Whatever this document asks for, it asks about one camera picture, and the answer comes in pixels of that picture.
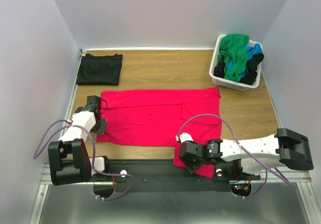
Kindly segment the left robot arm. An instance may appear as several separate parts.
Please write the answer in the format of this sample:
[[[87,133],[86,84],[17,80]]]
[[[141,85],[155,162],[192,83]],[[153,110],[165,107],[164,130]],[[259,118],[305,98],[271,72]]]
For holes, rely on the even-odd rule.
[[[65,134],[48,145],[51,181],[55,186],[88,182],[93,175],[101,181],[111,177],[108,158],[96,157],[93,161],[85,147],[90,132],[102,135],[106,131],[102,103],[106,101],[95,95],[88,96],[87,104],[76,109]]]

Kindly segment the pink t shirt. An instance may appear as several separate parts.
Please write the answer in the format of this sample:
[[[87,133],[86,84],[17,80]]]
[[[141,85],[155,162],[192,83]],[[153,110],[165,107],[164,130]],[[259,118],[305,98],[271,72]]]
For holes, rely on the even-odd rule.
[[[128,146],[173,147],[174,166],[184,168],[179,159],[176,134],[184,126],[195,142],[205,144],[218,139],[222,122],[220,92],[217,87],[205,89],[136,89],[110,90],[101,94],[102,117],[106,131],[97,142]]]

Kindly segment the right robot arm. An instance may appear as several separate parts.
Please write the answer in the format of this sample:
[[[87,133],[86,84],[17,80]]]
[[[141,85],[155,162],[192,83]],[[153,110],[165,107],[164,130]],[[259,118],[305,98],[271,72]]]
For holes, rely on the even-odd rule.
[[[231,174],[237,179],[255,175],[262,169],[286,166],[291,170],[314,168],[308,138],[286,128],[275,135],[248,140],[211,139],[196,143],[188,133],[176,137],[179,159],[190,173],[204,165],[232,164]]]

